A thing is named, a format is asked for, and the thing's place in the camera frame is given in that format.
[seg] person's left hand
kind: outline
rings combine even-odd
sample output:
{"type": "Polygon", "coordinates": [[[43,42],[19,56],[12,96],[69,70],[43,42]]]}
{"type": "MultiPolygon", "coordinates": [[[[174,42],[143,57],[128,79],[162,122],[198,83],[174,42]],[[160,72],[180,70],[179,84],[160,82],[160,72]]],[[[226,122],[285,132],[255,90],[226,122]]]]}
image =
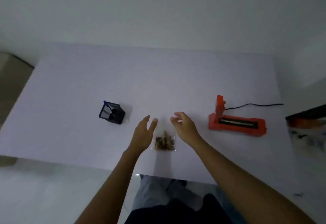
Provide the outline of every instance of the person's left hand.
{"type": "Polygon", "coordinates": [[[148,115],[139,122],[129,145],[129,149],[139,154],[141,154],[146,148],[149,147],[153,139],[153,132],[157,125],[157,118],[154,118],[151,125],[149,126],[149,129],[147,129],[149,117],[150,116],[148,115]]]}

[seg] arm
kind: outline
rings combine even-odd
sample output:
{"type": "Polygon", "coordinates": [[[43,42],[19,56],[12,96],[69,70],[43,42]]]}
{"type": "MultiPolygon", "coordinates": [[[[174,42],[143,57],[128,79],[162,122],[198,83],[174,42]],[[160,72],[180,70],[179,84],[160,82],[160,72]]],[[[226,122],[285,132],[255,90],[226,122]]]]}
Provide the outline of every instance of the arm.
{"type": "Polygon", "coordinates": [[[314,223],[280,193],[228,160],[198,134],[183,112],[171,117],[180,138],[190,145],[216,183],[248,223],[314,223]]]}
{"type": "Polygon", "coordinates": [[[157,125],[157,119],[155,118],[147,130],[149,117],[147,116],[140,121],[129,147],[123,152],[120,161],[79,216],[75,222],[76,224],[118,222],[135,164],[141,153],[149,147],[157,125]]]}

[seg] forearm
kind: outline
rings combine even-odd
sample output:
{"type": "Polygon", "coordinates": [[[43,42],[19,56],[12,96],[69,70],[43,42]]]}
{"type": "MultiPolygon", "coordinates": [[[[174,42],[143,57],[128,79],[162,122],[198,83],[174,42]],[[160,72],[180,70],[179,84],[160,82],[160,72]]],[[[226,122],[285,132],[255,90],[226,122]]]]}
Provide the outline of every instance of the forearm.
{"type": "Polygon", "coordinates": [[[297,206],[202,139],[192,143],[214,180],[249,223],[314,223],[297,206]]]}
{"type": "Polygon", "coordinates": [[[76,223],[117,223],[139,153],[127,149],[76,223]]]}

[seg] hand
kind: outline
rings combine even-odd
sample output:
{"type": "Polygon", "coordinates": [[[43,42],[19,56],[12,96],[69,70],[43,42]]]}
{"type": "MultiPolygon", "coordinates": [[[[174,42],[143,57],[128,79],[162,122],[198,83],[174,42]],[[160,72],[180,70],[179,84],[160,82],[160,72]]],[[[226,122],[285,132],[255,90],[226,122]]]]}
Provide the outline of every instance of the hand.
{"type": "Polygon", "coordinates": [[[174,115],[176,115],[176,117],[170,118],[171,123],[184,142],[191,146],[194,141],[202,139],[196,129],[195,123],[190,117],[188,117],[184,112],[175,112],[174,115]]]}
{"type": "Polygon", "coordinates": [[[153,132],[157,125],[157,118],[154,118],[149,129],[147,129],[149,117],[150,115],[144,117],[144,119],[139,122],[129,145],[129,149],[139,154],[149,147],[153,139],[153,132]]]}

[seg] clear plastic bag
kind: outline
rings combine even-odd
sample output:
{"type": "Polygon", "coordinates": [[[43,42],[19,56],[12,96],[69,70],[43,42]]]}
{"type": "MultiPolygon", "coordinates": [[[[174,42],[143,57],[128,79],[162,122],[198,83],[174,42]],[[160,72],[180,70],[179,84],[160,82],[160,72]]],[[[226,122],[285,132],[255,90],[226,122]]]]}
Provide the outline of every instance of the clear plastic bag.
{"type": "Polygon", "coordinates": [[[155,151],[175,151],[175,129],[172,123],[159,119],[154,130],[151,149],[155,151]]]}

